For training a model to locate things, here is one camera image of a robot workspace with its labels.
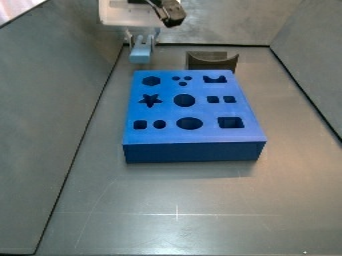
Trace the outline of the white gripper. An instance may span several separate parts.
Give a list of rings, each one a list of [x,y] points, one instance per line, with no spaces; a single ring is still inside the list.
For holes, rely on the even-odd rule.
[[[104,25],[128,27],[156,27],[152,43],[158,44],[163,22],[148,4],[130,3],[128,0],[99,0],[99,18]],[[134,35],[124,29],[128,46],[134,47]]]

